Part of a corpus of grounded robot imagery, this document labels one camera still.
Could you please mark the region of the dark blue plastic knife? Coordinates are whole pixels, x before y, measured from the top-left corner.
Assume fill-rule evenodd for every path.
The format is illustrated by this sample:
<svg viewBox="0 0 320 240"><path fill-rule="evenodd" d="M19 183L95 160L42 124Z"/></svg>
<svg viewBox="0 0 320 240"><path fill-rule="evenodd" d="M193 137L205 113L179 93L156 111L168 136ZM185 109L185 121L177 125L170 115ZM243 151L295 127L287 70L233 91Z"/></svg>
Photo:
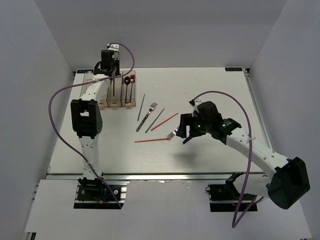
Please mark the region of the dark blue plastic knife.
<svg viewBox="0 0 320 240"><path fill-rule="evenodd" d="M189 142L193 137L192 136L188 136L183 142L182 144L186 144L187 142Z"/></svg>

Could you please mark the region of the pink handled fork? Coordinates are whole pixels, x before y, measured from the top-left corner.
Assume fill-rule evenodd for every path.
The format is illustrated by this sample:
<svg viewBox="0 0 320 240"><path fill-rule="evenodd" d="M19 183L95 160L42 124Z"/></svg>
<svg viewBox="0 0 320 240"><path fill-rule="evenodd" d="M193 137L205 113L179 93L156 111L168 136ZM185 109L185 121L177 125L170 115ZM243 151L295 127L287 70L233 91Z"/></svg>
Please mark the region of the pink handled fork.
<svg viewBox="0 0 320 240"><path fill-rule="evenodd" d="M170 132L166 137L171 140L173 137L176 136L177 131L178 131L178 127L175 130L173 130L172 132Z"/></svg>

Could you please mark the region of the black spoon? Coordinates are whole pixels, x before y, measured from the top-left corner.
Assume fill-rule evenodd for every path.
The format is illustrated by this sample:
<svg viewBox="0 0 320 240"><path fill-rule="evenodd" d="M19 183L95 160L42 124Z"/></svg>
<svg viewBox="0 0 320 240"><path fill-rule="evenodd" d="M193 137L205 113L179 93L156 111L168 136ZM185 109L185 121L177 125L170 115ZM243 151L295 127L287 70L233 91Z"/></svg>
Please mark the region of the black spoon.
<svg viewBox="0 0 320 240"><path fill-rule="evenodd" d="M131 83L131 80L130 80L130 77L129 76L126 76L124 78L124 84L126 86L125 88L125 103L127 102L127 92L128 92L128 85Z"/></svg>

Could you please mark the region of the iridescent red spoon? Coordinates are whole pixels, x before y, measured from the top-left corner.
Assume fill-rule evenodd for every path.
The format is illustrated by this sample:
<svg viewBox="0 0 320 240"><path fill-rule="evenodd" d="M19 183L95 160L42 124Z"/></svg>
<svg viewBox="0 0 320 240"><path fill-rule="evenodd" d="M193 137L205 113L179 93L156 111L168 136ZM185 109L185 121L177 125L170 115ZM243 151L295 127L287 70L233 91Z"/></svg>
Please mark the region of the iridescent red spoon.
<svg viewBox="0 0 320 240"><path fill-rule="evenodd" d="M136 76L134 74L132 74L130 76L130 84L131 84L131 88L130 88L130 97L129 97L129 102L131 103L132 102L132 99L133 99L133 92L134 92L134 84L135 84L135 81L136 81Z"/></svg>

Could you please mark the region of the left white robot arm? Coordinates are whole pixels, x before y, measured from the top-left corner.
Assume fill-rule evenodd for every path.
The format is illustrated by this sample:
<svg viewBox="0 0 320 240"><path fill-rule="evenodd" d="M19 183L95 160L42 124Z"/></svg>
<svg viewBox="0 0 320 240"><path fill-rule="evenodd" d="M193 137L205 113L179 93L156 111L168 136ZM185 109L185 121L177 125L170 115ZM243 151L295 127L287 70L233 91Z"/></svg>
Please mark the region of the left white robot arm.
<svg viewBox="0 0 320 240"><path fill-rule="evenodd" d="M85 156L81 183L95 181L103 174L98 146L103 128L99 103L111 85L111 80L106 78L119 75L119 48L119 44L107 44L106 50L101 51L100 63L94 67L92 83L79 99L72 100L70 104L72 128Z"/></svg>

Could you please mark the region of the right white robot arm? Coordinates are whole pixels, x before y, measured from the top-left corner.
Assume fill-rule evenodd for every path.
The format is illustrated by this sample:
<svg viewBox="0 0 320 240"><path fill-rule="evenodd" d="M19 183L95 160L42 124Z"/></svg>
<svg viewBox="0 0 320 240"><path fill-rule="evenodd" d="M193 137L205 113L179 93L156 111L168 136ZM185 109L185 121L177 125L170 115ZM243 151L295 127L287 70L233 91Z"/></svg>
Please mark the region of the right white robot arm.
<svg viewBox="0 0 320 240"><path fill-rule="evenodd" d="M238 122L223 118L211 101L195 105L191 113L181 114L176 132L186 142L206 134L247 157L265 174L246 177L245 173L233 173L225 182L229 198L236 200L245 192L268 198L287 210L310 190L307 167L301 158L290 159L250 137Z"/></svg>

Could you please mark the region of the orange chopstick lower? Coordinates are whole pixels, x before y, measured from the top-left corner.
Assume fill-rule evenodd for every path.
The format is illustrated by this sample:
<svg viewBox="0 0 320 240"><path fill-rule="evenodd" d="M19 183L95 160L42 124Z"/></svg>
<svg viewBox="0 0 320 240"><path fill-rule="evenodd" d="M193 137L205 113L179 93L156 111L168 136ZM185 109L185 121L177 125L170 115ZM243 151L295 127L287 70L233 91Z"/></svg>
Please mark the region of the orange chopstick lower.
<svg viewBox="0 0 320 240"><path fill-rule="evenodd" d="M154 138L154 139L137 140L137 141L134 141L134 143L159 142L159 141L169 141L169 140L171 140L169 137Z"/></svg>

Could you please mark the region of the orange chopstick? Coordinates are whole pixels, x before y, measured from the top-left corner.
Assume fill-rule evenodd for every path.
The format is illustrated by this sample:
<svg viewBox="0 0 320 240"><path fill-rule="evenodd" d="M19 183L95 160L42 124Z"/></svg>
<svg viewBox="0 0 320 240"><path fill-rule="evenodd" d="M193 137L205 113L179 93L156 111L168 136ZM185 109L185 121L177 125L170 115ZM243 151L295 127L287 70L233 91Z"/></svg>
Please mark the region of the orange chopstick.
<svg viewBox="0 0 320 240"><path fill-rule="evenodd" d="M154 138L154 139L137 140L137 141L134 141L134 143L159 142L159 141L169 141L169 140L171 140L169 137Z"/></svg>
<svg viewBox="0 0 320 240"><path fill-rule="evenodd" d="M169 118L163 120L162 122L160 122L159 124L157 124L156 126L154 126L153 128L151 128L150 131L154 131L155 129L157 129L158 127L160 127L161 125L165 124L166 122L168 122L169 120L171 120L172 118L174 118L175 116L177 116L179 113L175 113L174 115L170 116Z"/></svg>

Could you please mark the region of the orange chopstick upper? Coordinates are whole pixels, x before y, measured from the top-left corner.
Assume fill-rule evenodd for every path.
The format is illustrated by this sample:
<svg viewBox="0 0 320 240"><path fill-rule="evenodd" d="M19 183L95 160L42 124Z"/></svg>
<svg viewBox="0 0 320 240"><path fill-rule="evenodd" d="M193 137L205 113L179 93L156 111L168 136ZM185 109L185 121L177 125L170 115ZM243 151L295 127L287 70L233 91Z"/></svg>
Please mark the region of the orange chopstick upper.
<svg viewBox="0 0 320 240"><path fill-rule="evenodd" d="M162 122L160 122L159 124L157 124L156 126L154 126L153 128L151 128L150 131L154 131L155 129L157 129L158 127L160 127L161 125L165 124L166 122L168 122L169 120L171 120L172 118L174 118L175 116L177 116L179 113L175 113L174 115L170 116L169 118L163 120Z"/></svg>

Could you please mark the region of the teal chopstick right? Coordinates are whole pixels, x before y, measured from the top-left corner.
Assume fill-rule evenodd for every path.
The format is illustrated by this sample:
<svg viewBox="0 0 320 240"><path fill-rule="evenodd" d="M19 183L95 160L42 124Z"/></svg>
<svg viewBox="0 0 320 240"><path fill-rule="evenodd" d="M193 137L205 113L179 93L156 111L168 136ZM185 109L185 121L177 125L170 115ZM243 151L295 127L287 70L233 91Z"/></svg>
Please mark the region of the teal chopstick right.
<svg viewBox="0 0 320 240"><path fill-rule="evenodd" d="M149 125L149 127L145 130L145 134L152 128L152 126L155 124L155 122L158 120L158 118L161 116L161 114L164 112L166 108L163 108L160 113L155 117L155 119L152 121L152 123Z"/></svg>

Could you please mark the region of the teal chopstick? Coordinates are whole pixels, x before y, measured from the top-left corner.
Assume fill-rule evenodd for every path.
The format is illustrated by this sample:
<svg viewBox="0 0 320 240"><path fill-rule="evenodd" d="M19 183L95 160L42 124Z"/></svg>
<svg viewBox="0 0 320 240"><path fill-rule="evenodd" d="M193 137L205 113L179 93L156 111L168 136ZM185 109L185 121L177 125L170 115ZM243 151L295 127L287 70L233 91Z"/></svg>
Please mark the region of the teal chopstick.
<svg viewBox="0 0 320 240"><path fill-rule="evenodd" d="M141 112L142 112L142 108L143 108L145 96L146 96L146 94L144 93L144 94L143 94L143 97L142 97L141 104L140 104L139 112L138 112L138 115L137 115L137 121L140 120L140 116L141 116Z"/></svg>
<svg viewBox="0 0 320 240"><path fill-rule="evenodd" d="M152 126L155 124L155 122L158 120L158 118L161 116L161 114L164 112L166 108L163 108L160 113L155 117L155 119L152 121L152 123L149 125L149 127L145 130L145 134L152 128Z"/></svg>

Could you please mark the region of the clear container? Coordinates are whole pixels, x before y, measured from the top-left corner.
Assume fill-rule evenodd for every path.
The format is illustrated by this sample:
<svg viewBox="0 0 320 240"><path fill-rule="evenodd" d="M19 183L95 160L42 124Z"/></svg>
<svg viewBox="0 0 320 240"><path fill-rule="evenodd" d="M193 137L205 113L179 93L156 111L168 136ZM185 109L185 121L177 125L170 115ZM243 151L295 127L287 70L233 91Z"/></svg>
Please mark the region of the clear container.
<svg viewBox="0 0 320 240"><path fill-rule="evenodd" d="M87 112L90 105L99 104L100 85L97 76L93 75L93 70L77 73L77 75L82 77L82 85L77 99L78 105L82 112Z"/></svg>
<svg viewBox="0 0 320 240"><path fill-rule="evenodd" d="M115 78L115 96L113 97L113 80L107 91L106 102L109 107L122 106L122 77Z"/></svg>
<svg viewBox="0 0 320 240"><path fill-rule="evenodd" d="M99 103L99 107L107 107L107 92L111 82L109 79L105 79L106 77L104 74L93 76L93 80L95 80L93 98Z"/></svg>
<svg viewBox="0 0 320 240"><path fill-rule="evenodd" d="M133 96L132 96L132 102L130 103L130 91L131 91L131 83L127 87L127 102L125 102L125 96L126 96L126 85L124 84L124 78L130 77L131 75L135 75L135 84L133 86ZM136 83L137 83L137 77L136 77L136 71L133 70L130 73L128 73L125 77L122 78L122 95L121 95L121 103L124 107L134 107L136 106Z"/></svg>

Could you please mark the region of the teal chopstick left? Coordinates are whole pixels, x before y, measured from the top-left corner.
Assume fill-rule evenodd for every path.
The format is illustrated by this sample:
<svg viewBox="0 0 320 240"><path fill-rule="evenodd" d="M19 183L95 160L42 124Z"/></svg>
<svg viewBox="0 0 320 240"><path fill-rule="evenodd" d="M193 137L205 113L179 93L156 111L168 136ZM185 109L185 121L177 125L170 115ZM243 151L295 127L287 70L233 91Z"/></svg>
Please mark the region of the teal chopstick left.
<svg viewBox="0 0 320 240"><path fill-rule="evenodd" d="M139 112L138 112L138 115L137 115L137 121L140 120L140 116L141 116L141 112L142 112L142 108L143 108L145 96L146 96L146 94L144 93L144 94L143 94L143 97L142 97L141 104L140 104Z"/></svg>

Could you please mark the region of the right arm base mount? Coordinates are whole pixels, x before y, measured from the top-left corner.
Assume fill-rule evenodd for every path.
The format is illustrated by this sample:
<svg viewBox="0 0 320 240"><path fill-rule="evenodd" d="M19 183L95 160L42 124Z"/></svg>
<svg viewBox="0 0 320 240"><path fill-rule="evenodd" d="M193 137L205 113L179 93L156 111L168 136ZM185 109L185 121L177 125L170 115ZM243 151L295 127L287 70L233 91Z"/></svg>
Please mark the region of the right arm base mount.
<svg viewBox="0 0 320 240"><path fill-rule="evenodd" d="M232 185L237 177L244 177L244 172L234 172L232 174L205 174L207 185L205 192L208 194L209 207L211 213L233 213L236 210L240 190Z"/></svg>

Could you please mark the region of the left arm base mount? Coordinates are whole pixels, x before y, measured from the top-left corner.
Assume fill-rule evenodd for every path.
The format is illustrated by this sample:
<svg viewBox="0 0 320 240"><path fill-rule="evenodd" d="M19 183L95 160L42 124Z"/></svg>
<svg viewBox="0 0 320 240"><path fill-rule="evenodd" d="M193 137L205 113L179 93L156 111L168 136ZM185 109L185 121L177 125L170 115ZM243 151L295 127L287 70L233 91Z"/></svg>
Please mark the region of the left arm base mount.
<svg viewBox="0 0 320 240"><path fill-rule="evenodd" d="M124 205L126 188L110 184L108 188L98 178L79 178L73 208L87 210L120 210Z"/></svg>

